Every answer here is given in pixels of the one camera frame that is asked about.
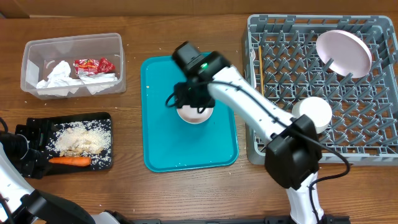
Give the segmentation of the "orange carrot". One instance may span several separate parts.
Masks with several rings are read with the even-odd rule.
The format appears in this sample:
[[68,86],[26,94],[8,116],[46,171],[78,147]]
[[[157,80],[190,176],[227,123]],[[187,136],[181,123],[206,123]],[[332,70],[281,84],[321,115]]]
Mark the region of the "orange carrot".
[[63,164],[69,166],[86,167],[91,164],[90,157],[54,157],[49,159],[52,164]]

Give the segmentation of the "wooden chopstick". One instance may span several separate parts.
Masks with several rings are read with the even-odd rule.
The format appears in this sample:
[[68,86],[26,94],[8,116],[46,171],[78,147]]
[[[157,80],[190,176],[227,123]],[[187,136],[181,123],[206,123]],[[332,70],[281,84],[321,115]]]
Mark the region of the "wooden chopstick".
[[260,73],[260,79],[261,79],[261,81],[260,81],[261,82],[261,94],[262,94],[262,96],[265,96],[261,45],[259,45],[259,47],[258,47],[258,54],[259,54],[259,73]]

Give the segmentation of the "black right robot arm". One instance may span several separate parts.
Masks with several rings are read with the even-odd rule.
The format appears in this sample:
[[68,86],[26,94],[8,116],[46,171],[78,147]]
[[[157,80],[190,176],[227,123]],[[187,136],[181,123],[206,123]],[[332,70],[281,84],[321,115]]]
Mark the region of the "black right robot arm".
[[216,101],[229,106],[257,132],[266,145],[265,168],[286,189],[290,218],[295,223],[321,223],[316,180],[321,145],[312,120],[294,118],[265,99],[249,85],[235,66],[221,54],[204,56],[196,50],[180,49],[173,61],[186,77],[174,86],[173,106],[196,119]]

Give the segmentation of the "white plastic fork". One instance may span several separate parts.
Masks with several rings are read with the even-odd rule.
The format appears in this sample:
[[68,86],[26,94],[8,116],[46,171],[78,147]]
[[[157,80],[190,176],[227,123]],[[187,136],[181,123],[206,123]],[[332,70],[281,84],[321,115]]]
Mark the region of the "white plastic fork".
[[254,88],[257,87],[256,84],[256,73],[255,73],[255,68],[254,68],[254,61],[256,59],[256,53],[254,49],[251,49],[250,51],[250,59],[251,59],[251,84],[253,85]]

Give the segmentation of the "white plate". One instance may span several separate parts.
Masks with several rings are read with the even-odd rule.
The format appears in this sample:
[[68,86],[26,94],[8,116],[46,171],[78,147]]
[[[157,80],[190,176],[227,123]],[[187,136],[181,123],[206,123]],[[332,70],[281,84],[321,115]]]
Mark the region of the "white plate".
[[370,49],[359,37],[347,31],[329,30],[319,35],[316,50],[324,64],[332,59],[329,68],[344,77],[351,73],[353,78],[362,78],[371,70]]

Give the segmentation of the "white napkin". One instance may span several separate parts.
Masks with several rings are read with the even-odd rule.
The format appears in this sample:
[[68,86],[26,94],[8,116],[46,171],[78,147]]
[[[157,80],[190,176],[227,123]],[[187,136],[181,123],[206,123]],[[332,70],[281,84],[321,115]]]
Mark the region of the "white napkin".
[[68,62],[62,60],[58,63],[46,79],[36,84],[39,95],[48,96],[67,96],[69,93],[75,94],[83,85],[91,95],[98,94],[114,86],[108,82],[116,82],[118,78],[115,73],[97,73],[86,75],[81,73],[78,78],[71,77],[72,70]]

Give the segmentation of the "cream bowl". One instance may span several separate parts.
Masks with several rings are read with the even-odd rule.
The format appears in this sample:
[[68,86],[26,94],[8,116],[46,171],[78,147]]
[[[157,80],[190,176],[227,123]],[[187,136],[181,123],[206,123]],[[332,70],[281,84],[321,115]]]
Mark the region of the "cream bowl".
[[296,103],[292,108],[292,114],[296,118],[308,116],[313,121],[317,134],[320,134],[327,129],[333,113],[326,100],[311,96]]

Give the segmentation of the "pink bowl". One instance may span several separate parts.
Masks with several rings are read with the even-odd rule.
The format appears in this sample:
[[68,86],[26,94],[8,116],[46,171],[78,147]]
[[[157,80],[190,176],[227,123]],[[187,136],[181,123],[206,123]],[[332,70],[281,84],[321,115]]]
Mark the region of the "pink bowl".
[[204,112],[199,113],[197,108],[192,108],[189,105],[184,105],[181,108],[177,108],[177,114],[185,122],[190,124],[201,124],[208,120],[213,113],[213,108],[206,108]]

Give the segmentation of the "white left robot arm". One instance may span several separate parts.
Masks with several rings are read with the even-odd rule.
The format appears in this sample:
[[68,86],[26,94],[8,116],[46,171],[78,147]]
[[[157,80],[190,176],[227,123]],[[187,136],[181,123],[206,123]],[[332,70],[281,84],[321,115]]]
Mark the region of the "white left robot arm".
[[42,155],[30,148],[24,135],[11,134],[3,119],[1,124],[1,223],[34,223],[38,219],[65,224],[127,222],[110,211],[90,215],[72,201],[33,188],[16,165],[39,162]]

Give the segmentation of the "red snack wrapper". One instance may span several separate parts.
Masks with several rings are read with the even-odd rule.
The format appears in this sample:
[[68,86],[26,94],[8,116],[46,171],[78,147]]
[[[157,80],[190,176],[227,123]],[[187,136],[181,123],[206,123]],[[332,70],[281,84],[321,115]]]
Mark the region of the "red snack wrapper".
[[86,58],[74,61],[75,71],[78,75],[97,75],[99,73],[110,73],[116,70],[116,67],[106,58],[99,60]]

